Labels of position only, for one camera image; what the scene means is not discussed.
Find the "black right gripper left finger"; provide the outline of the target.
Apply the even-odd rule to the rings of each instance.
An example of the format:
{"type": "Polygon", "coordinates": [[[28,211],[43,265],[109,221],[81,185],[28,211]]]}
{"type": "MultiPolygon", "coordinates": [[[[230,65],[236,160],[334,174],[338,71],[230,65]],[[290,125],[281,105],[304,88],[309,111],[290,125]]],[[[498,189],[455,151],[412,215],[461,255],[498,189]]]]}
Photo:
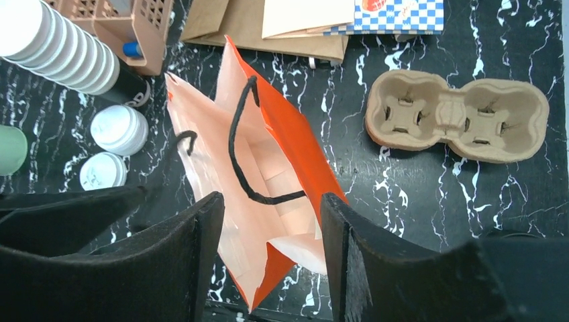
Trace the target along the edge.
{"type": "Polygon", "coordinates": [[[142,186],[2,195],[1,320],[200,321],[221,235],[221,193],[82,253],[154,195],[142,186]]]}

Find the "orange paper bag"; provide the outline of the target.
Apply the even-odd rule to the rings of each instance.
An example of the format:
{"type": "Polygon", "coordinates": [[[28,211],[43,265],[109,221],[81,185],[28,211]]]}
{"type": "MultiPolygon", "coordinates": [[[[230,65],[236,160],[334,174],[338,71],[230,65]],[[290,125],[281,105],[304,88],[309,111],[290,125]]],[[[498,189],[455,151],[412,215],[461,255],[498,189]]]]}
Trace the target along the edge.
{"type": "Polygon", "coordinates": [[[225,199],[218,252],[249,309],[299,264],[327,272],[321,198],[344,195],[309,122],[227,39],[210,99],[165,75],[174,132],[193,131],[179,154],[196,199],[225,199]]]}

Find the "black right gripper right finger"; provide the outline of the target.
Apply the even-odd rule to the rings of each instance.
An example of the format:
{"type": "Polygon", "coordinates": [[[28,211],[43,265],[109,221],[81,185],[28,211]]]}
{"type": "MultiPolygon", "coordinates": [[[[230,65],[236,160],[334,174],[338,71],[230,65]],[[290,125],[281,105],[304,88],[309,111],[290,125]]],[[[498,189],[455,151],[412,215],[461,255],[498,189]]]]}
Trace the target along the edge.
{"type": "Polygon", "coordinates": [[[493,231],[448,252],[321,199],[334,321],[567,321],[568,239],[493,231]]]}

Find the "brown pulp cup carrier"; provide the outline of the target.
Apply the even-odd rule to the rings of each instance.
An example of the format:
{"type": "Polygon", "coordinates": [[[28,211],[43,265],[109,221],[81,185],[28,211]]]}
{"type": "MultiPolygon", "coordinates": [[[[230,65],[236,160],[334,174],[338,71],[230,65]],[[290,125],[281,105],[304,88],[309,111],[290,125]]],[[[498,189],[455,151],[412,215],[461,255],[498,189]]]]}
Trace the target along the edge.
{"type": "Polygon", "coordinates": [[[381,146],[445,143],[460,157],[505,164],[537,153],[549,112],[546,96],[527,82],[484,78],[452,89],[437,74],[390,70],[372,85],[365,125],[381,146]]]}

